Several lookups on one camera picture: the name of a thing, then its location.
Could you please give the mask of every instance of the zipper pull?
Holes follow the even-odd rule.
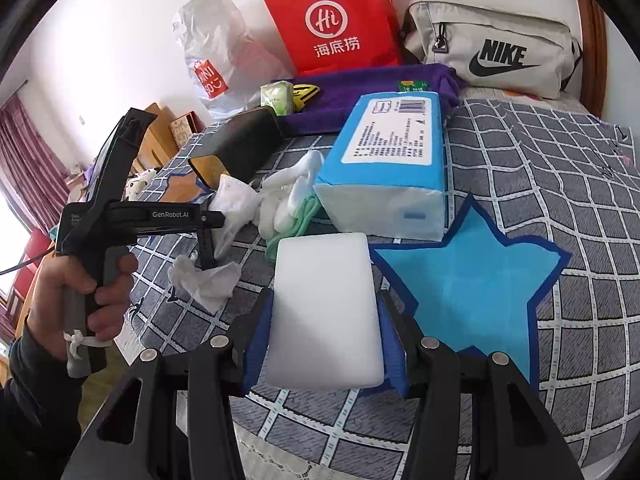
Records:
[[[447,41],[447,24],[440,22],[438,24],[438,35],[431,47],[431,51],[436,54],[448,54],[449,42]]]

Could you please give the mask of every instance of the black cable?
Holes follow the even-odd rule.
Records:
[[[15,267],[11,267],[11,269],[5,269],[3,271],[0,272],[0,276],[4,275],[4,274],[8,274],[9,272],[14,272],[14,270],[19,270],[23,267],[26,267],[27,265],[31,265],[33,262],[37,262],[39,259],[44,258],[45,256],[47,256],[47,254],[49,254],[53,249],[55,249],[54,247],[47,249],[46,251],[44,251],[42,254],[38,254],[38,256],[34,256],[31,260],[27,260],[26,262],[22,262],[21,264],[16,265]]]

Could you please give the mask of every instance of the curtain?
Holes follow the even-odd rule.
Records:
[[[24,224],[47,233],[58,223],[69,195],[68,171],[36,131],[15,94],[0,108],[0,171],[5,181],[2,187],[10,189],[4,196]]]

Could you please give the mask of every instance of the dark sleeve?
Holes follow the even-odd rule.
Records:
[[[80,439],[78,406],[84,380],[49,354],[25,325],[10,354],[12,378],[2,392],[3,464],[10,478],[57,479]]]

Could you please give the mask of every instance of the blue star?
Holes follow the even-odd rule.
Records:
[[[425,335],[455,351],[505,352],[537,384],[536,306],[571,254],[537,236],[507,238],[472,195],[441,242],[370,249]]]

